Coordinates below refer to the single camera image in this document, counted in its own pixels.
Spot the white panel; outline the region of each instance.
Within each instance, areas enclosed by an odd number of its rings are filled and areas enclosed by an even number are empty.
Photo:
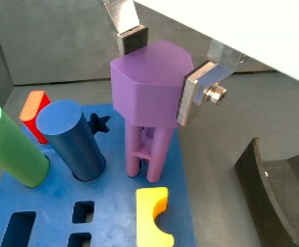
[[[299,80],[299,0],[134,2]]]

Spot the green cylinder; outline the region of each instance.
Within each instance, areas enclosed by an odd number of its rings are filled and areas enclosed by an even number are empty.
[[[49,160],[0,108],[0,167],[29,188],[42,182]]]

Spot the red block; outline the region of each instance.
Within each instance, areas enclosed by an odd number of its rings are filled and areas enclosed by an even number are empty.
[[[36,126],[36,118],[41,109],[50,103],[50,100],[44,91],[32,91],[19,112],[19,120],[34,135],[40,144],[46,144],[48,140],[40,133]]]

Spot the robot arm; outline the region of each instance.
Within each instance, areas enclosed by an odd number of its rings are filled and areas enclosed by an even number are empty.
[[[133,52],[146,45],[148,28],[138,24],[132,0],[97,0],[117,37],[117,47],[121,55]],[[218,81],[230,75],[237,68],[242,54],[221,42],[212,40],[206,57],[208,62],[193,69],[184,79],[184,89],[180,98],[177,122],[185,125],[196,116],[202,100],[217,104],[225,89]]]

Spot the black star shape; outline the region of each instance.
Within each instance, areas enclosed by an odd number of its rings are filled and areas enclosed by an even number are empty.
[[[104,116],[100,118],[96,113],[92,113],[90,121],[88,122],[88,124],[89,124],[93,135],[97,132],[106,133],[109,131],[109,128],[105,125],[105,123],[108,122],[109,119],[110,119],[109,116]]]

